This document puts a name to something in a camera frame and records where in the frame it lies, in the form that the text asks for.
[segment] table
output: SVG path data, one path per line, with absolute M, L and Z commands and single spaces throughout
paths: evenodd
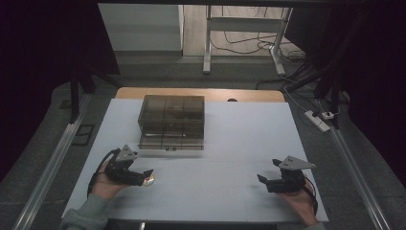
M 145 94 L 202 95 L 205 102 L 203 150 L 139 150 L 137 118 Z M 238 103 L 226 102 L 230 97 Z M 288 154 L 306 160 L 289 105 L 281 92 L 231 89 L 122 88 L 107 109 L 100 131 L 66 206 L 78 208 L 102 158 L 123 145 L 139 152 L 130 167 L 154 169 L 151 187 L 122 190 L 109 204 L 112 219 L 192 223 L 279 223 L 299 221 L 257 173 L 278 179 L 272 159 Z M 314 181 L 310 170 L 307 176 Z M 327 221 L 322 200 L 318 220 Z

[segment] white power strip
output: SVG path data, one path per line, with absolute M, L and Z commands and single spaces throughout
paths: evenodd
M 313 111 L 308 110 L 304 115 L 314 124 L 314 126 L 319 128 L 322 132 L 329 130 L 329 126 L 326 125 L 326 123 L 324 123 L 322 119 L 320 119 L 318 116 L 313 117 Z

